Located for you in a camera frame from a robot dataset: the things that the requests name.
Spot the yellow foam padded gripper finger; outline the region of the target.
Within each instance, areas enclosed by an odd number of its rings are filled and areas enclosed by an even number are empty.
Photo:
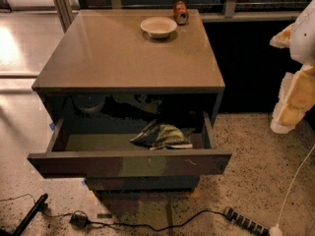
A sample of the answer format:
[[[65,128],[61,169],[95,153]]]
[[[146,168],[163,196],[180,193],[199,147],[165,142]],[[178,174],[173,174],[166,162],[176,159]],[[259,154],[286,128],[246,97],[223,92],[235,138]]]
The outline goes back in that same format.
[[[291,59],[302,65],[294,74],[285,73],[279,101],[272,114],[272,131],[287,134],[315,105],[314,29],[293,23],[273,36],[270,44],[277,48],[288,48]]]

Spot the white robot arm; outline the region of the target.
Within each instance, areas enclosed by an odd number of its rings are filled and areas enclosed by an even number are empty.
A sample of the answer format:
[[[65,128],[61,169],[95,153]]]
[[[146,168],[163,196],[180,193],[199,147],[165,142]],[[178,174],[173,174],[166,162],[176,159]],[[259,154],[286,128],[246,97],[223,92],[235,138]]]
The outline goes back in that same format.
[[[290,58],[302,65],[296,73],[286,72],[275,105],[271,129],[287,134],[315,105],[315,0],[304,9],[294,23],[270,40],[277,48],[288,48]]]

